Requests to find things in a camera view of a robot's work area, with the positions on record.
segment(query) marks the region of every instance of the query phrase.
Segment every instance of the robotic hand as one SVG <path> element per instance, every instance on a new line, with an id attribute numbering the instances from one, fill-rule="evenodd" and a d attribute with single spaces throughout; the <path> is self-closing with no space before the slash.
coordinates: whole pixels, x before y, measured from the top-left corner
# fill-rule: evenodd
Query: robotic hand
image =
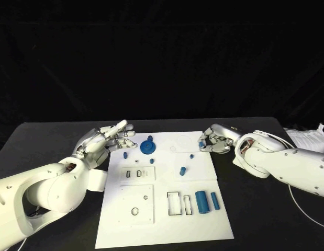
<path id="1" fill-rule="evenodd" d="M 205 145 L 209 138 L 212 145 Z M 270 174 L 288 185 L 324 197 L 324 153 L 293 146 L 275 135 L 214 124 L 202 133 L 199 150 L 227 153 L 234 146 L 233 163 L 259 178 Z"/>
<path id="2" fill-rule="evenodd" d="M 0 179 L 0 250 L 77 208 L 90 189 L 90 180 L 100 184 L 92 191 L 104 190 L 107 172 L 94 168 L 111 151 L 136 148 L 137 145 L 123 138 L 134 135 L 131 128 L 123 120 L 116 126 L 92 129 L 79 139 L 71 157 Z M 23 198 L 46 212 L 27 216 Z"/>

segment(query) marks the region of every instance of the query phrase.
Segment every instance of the black table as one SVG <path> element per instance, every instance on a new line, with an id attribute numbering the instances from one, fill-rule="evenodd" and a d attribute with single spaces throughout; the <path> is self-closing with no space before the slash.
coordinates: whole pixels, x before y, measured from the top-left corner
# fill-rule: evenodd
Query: black table
<path id="1" fill-rule="evenodd" d="M 56 163 L 69 156 L 79 137 L 91 128 L 117 122 L 22 124 L 0 151 L 0 178 Z M 290 142 L 275 118 L 142 120 L 129 123 L 134 125 L 136 132 L 204 131 L 211 124 L 224 123 L 246 132 L 266 131 Z M 123 247 L 120 250 L 324 250 L 324 228 L 298 210 L 286 184 L 272 176 L 266 179 L 253 177 L 231 164 L 233 157 L 233 152 L 211 154 L 234 239 Z M 305 212 L 324 224 L 324 198 L 298 189 L 293 189 L 293 194 Z M 103 196 L 104 193 L 87 191 L 78 208 L 27 238 L 22 251 L 92 250 Z"/>

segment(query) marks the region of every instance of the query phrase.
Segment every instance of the white wire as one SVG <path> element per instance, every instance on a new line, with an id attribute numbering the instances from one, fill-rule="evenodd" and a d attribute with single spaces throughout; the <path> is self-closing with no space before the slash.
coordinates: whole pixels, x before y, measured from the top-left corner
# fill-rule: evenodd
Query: white wire
<path id="1" fill-rule="evenodd" d="M 290 195 L 292 195 L 292 187 L 288 186 L 288 189 L 289 189 Z M 314 221 L 319 226 L 324 227 L 324 225 L 322 225 L 321 223 L 318 223 L 318 222 L 306 215 L 306 213 L 305 213 L 303 210 L 301 209 L 299 204 L 298 204 L 298 202 L 296 202 L 296 200 L 295 200 L 295 198 L 293 198 L 293 195 L 292 195 L 292 200 L 293 200 L 293 202 L 295 202 L 295 204 L 296 204 L 296 207 L 298 207 L 299 211 L 305 214 L 305 216 L 309 218 L 309 220 Z"/>
<path id="2" fill-rule="evenodd" d="M 19 247 L 19 250 L 17 250 L 17 251 L 20 251 L 20 248 L 22 248 L 22 246 L 23 246 L 26 240 L 27 240 L 27 238 L 23 239 L 23 242 L 22 242 L 22 244 L 20 244 L 20 247 Z"/>
<path id="3" fill-rule="evenodd" d="M 292 148 L 295 148 L 280 137 L 275 136 L 273 134 L 269 134 L 267 132 L 264 132 L 264 133 L 266 133 L 269 136 L 275 137 L 275 138 L 282 142 L 282 144 L 286 143 Z M 296 205 L 299 211 L 305 214 L 305 216 L 309 218 L 309 220 L 311 220 L 312 222 L 315 222 L 319 226 L 324 227 L 324 225 L 322 225 L 321 223 L 318 223 L 318 222 L 308 216 L 308 214 L 303 212 L 302 208 L 299 207 L 299 204 L 298 204 L 298 202 L 296 202 L 296 200 L 295 200 L 295 198 L 293 198 L 293 195 L 292 195 L 292 187 L 288 186 L 288 189 L 289 189 L 289 191 L 290 191 L 292 200 L 293 200 L 293 202 L 295 202 L 295 205 Z"/>

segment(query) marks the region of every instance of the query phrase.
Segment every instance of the white board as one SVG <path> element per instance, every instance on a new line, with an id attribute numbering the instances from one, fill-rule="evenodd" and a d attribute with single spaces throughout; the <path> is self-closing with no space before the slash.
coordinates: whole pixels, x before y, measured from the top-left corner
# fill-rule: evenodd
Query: white board
<path id="1" fill-rule="evenodd" d="M 137 133 L 131 140 L 140 145 L 149 135 L 156 144 L 156 151 L 150 155 L 144 155 L 139 148 L 111 152 L 95 248 L 233 238 L 209 153 L 198 151 L 196 139 L 201 132 Z M 179 176 L 181 165 L 186 166 L 183 176 Z M 153 174 L 144 180 L 124 182 L 126 179 L 121 177 L 126 174 L 124 168 L 136 170 L 150 166 Z M 152 186 L 153 221 L 152 223 L 146 220 L 143 223 L 123 221 L 120 224 L 120 213 L 117 213 L 120 207 L 126 208 L 124 214 L 129 220 L 134 220 L 129 212 L 133 202 L 126 204 L 121 202 L 124 196 L 120 189 L 126 186 L 131 187 L 129 189 L 137 189 L 134 187 L 144 185 Z M 201 190 L 207 193 L 211 210 L 207 214 L 199 214 L 196 208 L 194 193 Z M 168 215 L 168 192 L 179 192 L 181 215 Z M 214 210 L 211 192 L 215 192 L 220 210 Z M 192 215 L 185 214 L 183 196 L 189 196 Z"/>

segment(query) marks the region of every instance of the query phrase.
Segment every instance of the robotic arm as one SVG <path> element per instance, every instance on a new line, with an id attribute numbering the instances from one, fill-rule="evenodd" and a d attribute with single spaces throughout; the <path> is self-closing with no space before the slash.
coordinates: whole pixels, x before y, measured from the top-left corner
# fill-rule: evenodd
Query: robotic arm
<path id="1" fill-rule="evenodd" d="M 116 126 L 92 129 L 79 139 L 69 157 L 0 179 L 0 250 L 22 241 L 78 207 L 90 179 L 100 177 L 100 183 L 105 181 L 107 173 L 94 168 L 108 153 L 137 146 L 123 138 L 134 135 L 131 128 L 123 120 Z M 45 209 L 43 214 L 24 214 L 23 196 L 30 204 Z"/>
<path id="2" fill-rule="evenodd" d="M 214 124 L 202 133 L 199 150 L 227 153 L 234 146 L 233 163 L 259 178 L 272 176 L 288 185 L 324 197 L 324 153 L 293 148 L 279 137 Z"/>

